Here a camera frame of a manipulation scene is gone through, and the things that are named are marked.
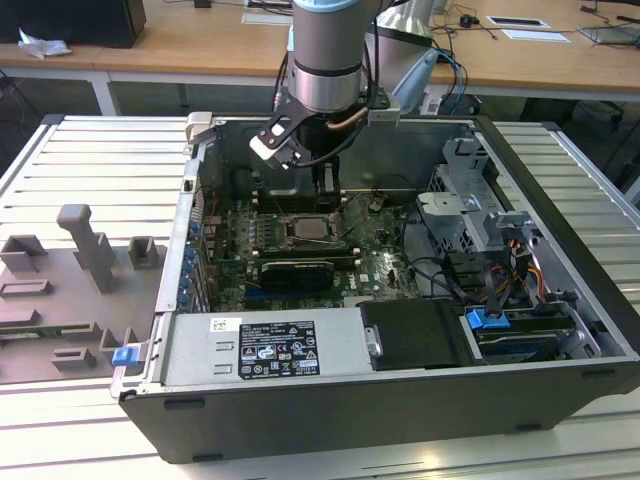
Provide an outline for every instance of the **circuit board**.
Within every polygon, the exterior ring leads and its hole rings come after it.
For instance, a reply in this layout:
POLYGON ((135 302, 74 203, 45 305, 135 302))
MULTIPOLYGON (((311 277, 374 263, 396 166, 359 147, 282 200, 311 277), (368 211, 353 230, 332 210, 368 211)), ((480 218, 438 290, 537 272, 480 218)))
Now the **circuit board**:
POLYGON ((207 243, 213 310, 341 308, 419 297, 397 242, 406 208, 385 203, 381 194, 357 193, 326 215, 259 213, 248 202, 229 205, 207 243), (300 261, 335 267, 330 288, 261 288, 258 273, 265 264, 300 261))

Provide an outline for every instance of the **wooden desk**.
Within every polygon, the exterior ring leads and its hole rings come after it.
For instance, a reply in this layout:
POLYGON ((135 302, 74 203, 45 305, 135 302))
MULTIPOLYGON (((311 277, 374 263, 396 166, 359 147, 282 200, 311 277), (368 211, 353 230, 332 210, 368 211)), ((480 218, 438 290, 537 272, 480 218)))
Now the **wooden desk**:
MULTIPOLYGON (((582 25, 603 25, 580 12, 576 0, 466 0, 486 27, 486 15, 539 18, 550 30, 569 30, 571 43, 510 40, 501 31, 458 31, 454 51, 469 72, 468 93, 539 98, 640 101, 640 52, 632 47, 594 47, 579 32, 582 25)), ((71 55, 38 60, 15 45, 0 45, 0 68, 16 77, 71 78, 93 84, 104 114, 117 113, 111 83, 117 81, 178 84, 272 85, 284 53, 288 26, 241 22, 245 9, 213 5, 195 9, 191 2, 145 0, 147 25, 132 49, 71 45, 71 55)), ((628 5, 601 3, 601 14, 640 16, 628 5)), ((448 23, 457 24, 453 8, 448 23)), ((444 16, 432 23, 441 25, 444 16)), ((435 39, 448 48, 447 36, 435 39)), ((451 68, 437 65, 437 91, 452 81, 451 68)))
MULTIPOLYGON (((456 58, 469 72, 469 93, 511 94, 527 97, 605 99, 615 94, 631 94, 640 100, 640 51, 633 47, 594 46, 579 26, 604 26, 602 19, 580 11, 588 2, 575 0, 475 0, 459 2, 478 11, 483 26, 495 27, 487 15, 537 18, 562 33, 571 43, 510 40, 504 33, 461 30, 453 39, 456 58)), ((600 3, 600 15, 616 25, 617 15, 637 18, 640 8, 600 3)), ((447 23, 458 23, 460 12, 452 8, 447 23)), ((445 16, 432 19, 432 25, 444 24, 445 16)), ((442 30, 434 35, 448 49, 442 30)), ((437 71, 436 81, 442 68, 437 71)))
POLYGON ((275 78, 289 26, 242 23, 244 8, 145 0, 153 20, 130 50, 105 48, 100 70, 266 76, 275 78))

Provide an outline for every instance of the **warning label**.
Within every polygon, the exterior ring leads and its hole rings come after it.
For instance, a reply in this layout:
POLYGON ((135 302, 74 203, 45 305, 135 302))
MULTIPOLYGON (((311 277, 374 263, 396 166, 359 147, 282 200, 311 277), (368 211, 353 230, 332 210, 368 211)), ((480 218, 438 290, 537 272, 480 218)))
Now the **warning label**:
POLYGON ((320 375, 314 323, 242 324, 238 364, 243 380, 320 375))

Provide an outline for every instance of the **black plastic cover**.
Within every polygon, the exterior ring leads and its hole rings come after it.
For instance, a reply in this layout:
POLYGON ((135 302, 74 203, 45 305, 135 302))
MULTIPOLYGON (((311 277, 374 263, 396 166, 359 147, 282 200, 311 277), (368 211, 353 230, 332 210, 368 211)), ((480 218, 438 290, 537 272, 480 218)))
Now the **black plastic cover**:
POLYGON ((473 365, 459 313, 449 299, 366 302, 360 310, 365 328, 377 330, 382 346, 382 355, 372 358, 374 370, 473 365))

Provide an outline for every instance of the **blue clip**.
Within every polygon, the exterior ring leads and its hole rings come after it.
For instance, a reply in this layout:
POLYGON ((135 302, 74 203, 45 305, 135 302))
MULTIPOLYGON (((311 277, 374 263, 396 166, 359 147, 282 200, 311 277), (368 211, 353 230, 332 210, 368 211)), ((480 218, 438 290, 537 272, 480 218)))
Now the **blue clip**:
POLYGON ((509 319, 503 313, 499 317, 493 317, 487 315, 487 312, 484 308, 474 308, 466 315, 467 321, 471 328, 475 330, 476 328, 509 328, 511 324, 509 323, 509 319))
POLYGON ((113 352, 111 365, 114 367, 136 367, 138 366, 138 356, 140 347, 118 347, 113 352))

